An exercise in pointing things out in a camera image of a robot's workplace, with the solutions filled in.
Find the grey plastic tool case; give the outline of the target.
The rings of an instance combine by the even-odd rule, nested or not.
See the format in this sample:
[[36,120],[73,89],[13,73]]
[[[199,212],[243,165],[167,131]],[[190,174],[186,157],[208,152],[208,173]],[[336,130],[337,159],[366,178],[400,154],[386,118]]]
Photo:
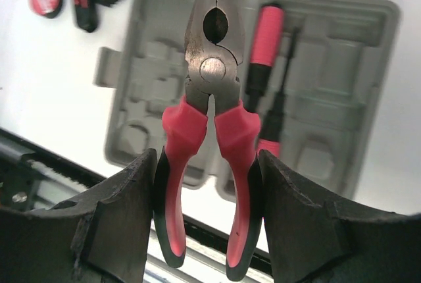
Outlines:
[[[352,197],[400,10],[388,0],[239,0],[245,106],[260,146],[290,168]],[[97,85],[115,90],[105,157],[127,165],[161,150],[161,116],[184,93],[184,32],[193,0],[133,0],[121,51],[102,48]]]

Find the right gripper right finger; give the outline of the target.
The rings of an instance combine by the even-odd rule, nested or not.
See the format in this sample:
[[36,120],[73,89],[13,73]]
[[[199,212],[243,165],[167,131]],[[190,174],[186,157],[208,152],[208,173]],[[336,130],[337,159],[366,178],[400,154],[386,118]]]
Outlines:
[[267,151],[259,163],[275,282],[420,281],[420,215],[341,197]]

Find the red black screwdriver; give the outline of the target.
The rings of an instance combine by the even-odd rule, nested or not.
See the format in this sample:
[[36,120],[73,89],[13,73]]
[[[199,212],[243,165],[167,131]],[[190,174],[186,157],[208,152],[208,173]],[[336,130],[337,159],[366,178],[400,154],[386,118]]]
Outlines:
[[249,56],[245,85],[245,108],[254,113],[265,95],[278,56],[284,30],[285,11],[277,3],[261,6]]
[[257,142],[257,153],[261,150],[271,152],[275,157],[279,157],[282,148],[280,137],[284,127],[284,105],[285,105],[285,85],[289,74],[290,64],[294,58],[298,35],[301,29],[294,27],[291,34],[291,41],[284,65],[284,74],[278,91],[276,92],[272,105],[264,116],[263,125],[260,130]]

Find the red handled pliers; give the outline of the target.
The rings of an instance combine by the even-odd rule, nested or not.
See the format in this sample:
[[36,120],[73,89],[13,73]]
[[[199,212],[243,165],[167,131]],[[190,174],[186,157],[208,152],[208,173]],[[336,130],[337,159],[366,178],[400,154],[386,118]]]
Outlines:
[[237,71],[245,36],[238,0],[194,0],[185,32],[187,76],[180,102],[162,115],[166,141],[153,181],[153,220],[166,263],[183,265],[186,230],[181,192],[189,160],[210,123],[235,187],[234,221],[226,250],[226,276],[244,279],[259,239],[263,184],[256,140],[260,118],[241,99]]

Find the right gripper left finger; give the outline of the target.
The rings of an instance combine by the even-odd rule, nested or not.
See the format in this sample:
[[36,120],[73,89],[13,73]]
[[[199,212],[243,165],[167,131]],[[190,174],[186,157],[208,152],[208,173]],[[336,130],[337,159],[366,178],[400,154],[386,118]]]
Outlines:
[[2,282],[141,282],[157,154],[53,208],[1,210]]

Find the aluminium mounting rail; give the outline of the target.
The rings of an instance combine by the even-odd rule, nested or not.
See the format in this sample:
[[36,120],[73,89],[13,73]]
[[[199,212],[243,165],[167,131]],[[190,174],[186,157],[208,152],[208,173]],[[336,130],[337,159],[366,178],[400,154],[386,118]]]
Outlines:
[[141,282],[151,154],[104,178],[1,131],[1,281]]

